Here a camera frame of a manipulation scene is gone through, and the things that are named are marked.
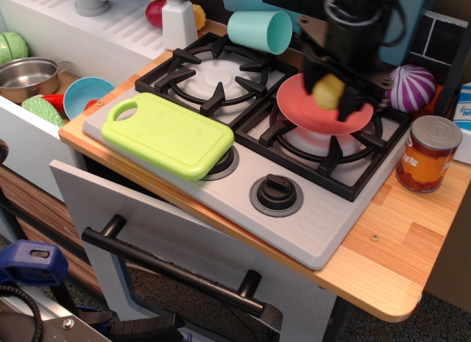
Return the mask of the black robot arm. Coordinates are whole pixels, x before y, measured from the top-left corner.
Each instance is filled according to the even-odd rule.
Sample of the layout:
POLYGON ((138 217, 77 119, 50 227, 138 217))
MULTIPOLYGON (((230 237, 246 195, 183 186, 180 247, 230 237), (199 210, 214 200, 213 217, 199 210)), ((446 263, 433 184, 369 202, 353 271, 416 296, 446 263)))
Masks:
POLYGON ((340 79, 345 87, 337 119, 346 121, 365 103, 383 104, 392 82, 379 50, 403 40, 406 15, 400 0, 324 0, 323 8, 327 31, 322 43, 316 40, 311 18, 303 15, 298 20, 304 86, 310 93, 327 74, 340 79))

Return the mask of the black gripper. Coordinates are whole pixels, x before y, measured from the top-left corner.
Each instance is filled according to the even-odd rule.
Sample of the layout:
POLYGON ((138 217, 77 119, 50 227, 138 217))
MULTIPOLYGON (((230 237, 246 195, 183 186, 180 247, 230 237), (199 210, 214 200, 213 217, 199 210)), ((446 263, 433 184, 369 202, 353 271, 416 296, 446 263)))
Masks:
POLYGON ((390 14, 380 10, 359 22, 329 17, 324 29, 310 16, 298 19, 306 92, 312 94, 316 83, 327 74, 334 74, 347 84, 339 99, 338 121, 346 121, 365 104, 371 105, 372 114, 376 114, 391 87, 389 69, 378 56, 389 18, 390 14))

